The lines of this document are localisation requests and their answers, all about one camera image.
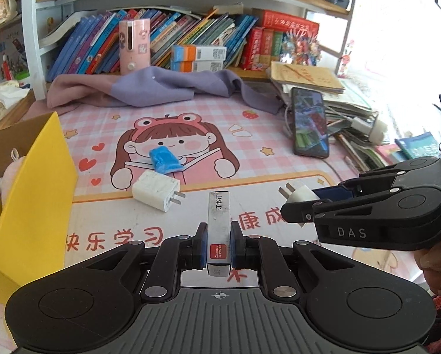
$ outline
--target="cartoon hand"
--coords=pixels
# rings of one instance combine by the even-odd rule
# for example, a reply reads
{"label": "cartoon hand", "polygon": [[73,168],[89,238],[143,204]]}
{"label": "cartoon hand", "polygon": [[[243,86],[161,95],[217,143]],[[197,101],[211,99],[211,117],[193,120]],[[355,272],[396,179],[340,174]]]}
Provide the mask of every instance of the cartoon hand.
{"label": "cartoon hand", "polygon": [[230,178],[235,174],[235,166],[228,159],[216,160],[214,167],[220,178]]}
{"label": "cartoon hand", "polygon": [[129,168],[122,168],[117,170],[112,176],[112,185],[116,189],[127,189],[132,184],[132,171]]}

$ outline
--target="barcode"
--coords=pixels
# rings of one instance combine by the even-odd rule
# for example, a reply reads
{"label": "barcode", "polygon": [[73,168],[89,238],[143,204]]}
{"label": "barcode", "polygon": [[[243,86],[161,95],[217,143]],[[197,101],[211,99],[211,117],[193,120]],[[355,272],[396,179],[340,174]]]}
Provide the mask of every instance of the barcode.
{"label": "barcode", "polygon": [[222,69],[222,63],[211,63],[210,64],[210,71],[211,72],[218,72]]}
{"label": "barcode", "polygon": [[212,57],[215,59],[224,58],[225,49],[214,49]]}

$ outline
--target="plug prong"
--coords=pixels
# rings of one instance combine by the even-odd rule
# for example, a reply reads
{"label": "plug prong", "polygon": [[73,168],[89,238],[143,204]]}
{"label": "plug prong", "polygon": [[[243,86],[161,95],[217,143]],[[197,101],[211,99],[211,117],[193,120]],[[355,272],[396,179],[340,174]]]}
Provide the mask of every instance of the plug prong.
{"label": "plug prong", "polygon": [[289,182],[286,184],[286,189],[289,190],[291,193],[296,190]]}
{"label": "plug prong", "polygon": [[284,190],[283,188],[279,188],[279,189],[278,189],[278,192],[280,192],[281,195],[282,195],[284,198],[286,198],[286,199],[289,198],[289,194],[288,194],[287,191]]}

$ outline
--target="orange border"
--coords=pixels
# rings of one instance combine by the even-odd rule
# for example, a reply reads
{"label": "orange border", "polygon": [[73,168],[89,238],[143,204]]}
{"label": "orange border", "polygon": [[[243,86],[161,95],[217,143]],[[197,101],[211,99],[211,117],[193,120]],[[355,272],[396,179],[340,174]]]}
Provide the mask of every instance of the orange border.
{"label": "orange border", "polygon": [[[274,182],[274,181],[282,181],[282,180],[288,180],[294,178],[305,178],[305,177],[313,177],[313,176],[322,176],[325,178],[325,180],[328,182],[329,185],[331,186],[335,185],[334,180],[327,173],[321,172],[320,170],[311,170],[309,172],[273,174],[268,176],[238,178],[235,180],[223,180],[223,181],[216,181],[209,183],[199,183],[194,185],[181,185],[181,191],[186,193],[189,191],[252,185],[255,183]],[[73,203],[111,201],[112,199],[127,199],[127,198],[132,198],[132,192],[130,190],[75,196],[73,197]]]}

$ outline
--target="red chinese character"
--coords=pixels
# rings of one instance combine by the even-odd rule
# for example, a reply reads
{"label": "red chinese character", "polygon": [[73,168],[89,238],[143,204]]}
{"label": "red chinese character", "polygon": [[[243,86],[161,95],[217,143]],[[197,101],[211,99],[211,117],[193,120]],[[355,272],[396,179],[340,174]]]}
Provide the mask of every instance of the red chinese character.
{"label": "red chinese character", "polygon": [[98,237],[98,235],[103,235],[103,234],[105,233],[90,233],[88,236],[88,242],[90,242],[90,244],[86,247],[86,250],[89,250],[91,248],[91,250],[95,252],[97,249],[105,249],[103,245],[100,245],[100,243],[104,242],[105,240],[99,239]]}
{"label": "red chinese character", "polygon": [[266,221],[268,221],[268,225],[283,221],[278,206],[276,206],[275,208],[271,208],[271,210],[265,212],[265,215],[266,215]]}
{"label": "red chinese character", "polygon": [[241,270],[232,269],[232,271],[230,272],[230,276],[227,279],[227,282],[230,282],[232,278],[235,278],[237,282],[241,281],[240,278],[247,278],[247,274],[240,274],[239,271]]}
{"label": "red chinese character", "polygon": [[124,243],[129,242],[134,237],[134,233],[132,233],[132,229],[122,229],[122,231],[117,230],[117,233],[114,234],[114,240],[121,239],[123,241],[115,242],[114,245],[123,245]]}
{"label": "red chinese character", "polygon": [[245,213],[238,216],[238,218],[240,219],[240,226],[243,230],[260,227],[260,225],[258,224],[258,217],[254,214],[254,211],[246,211]]}
{"label": "red chinese character", "polygon": [[79,236],[75,233],[66,236],[66,251],[69,252],[71,249],[78,251],[79,246]]}
{"label": "red chinese character", "polygon": [[150,238],[145,240],[145,243],[147,242],[153,242],[153,246],[157,246],[161,243],[163,240],[163,230],[159,227],[148,227],[146,229],[143,229],[146,235],[151,236]]}

